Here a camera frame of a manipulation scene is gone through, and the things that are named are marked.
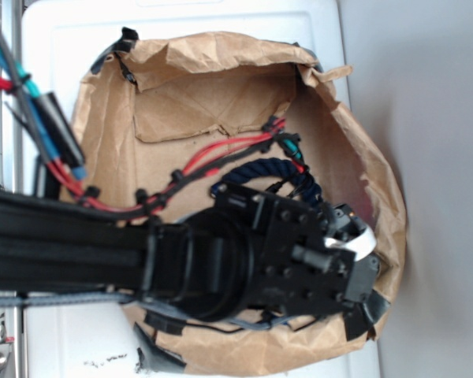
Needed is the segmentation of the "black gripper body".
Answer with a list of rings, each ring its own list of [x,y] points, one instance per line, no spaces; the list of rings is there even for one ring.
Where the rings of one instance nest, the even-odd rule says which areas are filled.
[[[359,251],[350,241],[325,236],[323,207],[224,182],[214,210],[245,231],[251,275],[239,307],[286,316],[352,310],[345,290]]]

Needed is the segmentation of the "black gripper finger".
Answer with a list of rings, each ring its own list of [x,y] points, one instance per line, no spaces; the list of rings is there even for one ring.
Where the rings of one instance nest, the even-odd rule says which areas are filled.
[[[368,225],[355,214],[351,206],[345,203],[335,206],[326,203],[323,215],[327,222],[325,236],[330,238],[350,241],[368,229]]]
[[[369,299],[379,266],[380,261],[375,254],[369,254],[354,264],[345,290],[346,301],[365,302]]]

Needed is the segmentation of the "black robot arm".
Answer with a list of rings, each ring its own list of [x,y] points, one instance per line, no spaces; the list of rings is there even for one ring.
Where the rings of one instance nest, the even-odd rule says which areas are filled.
[[[0,191],[0,290],[113,287],[205,322],[246,309],[355,309],[378,275],[374,247],[346,206],[314,209],[231,183],[181,222],[125,227],[93,209]]]

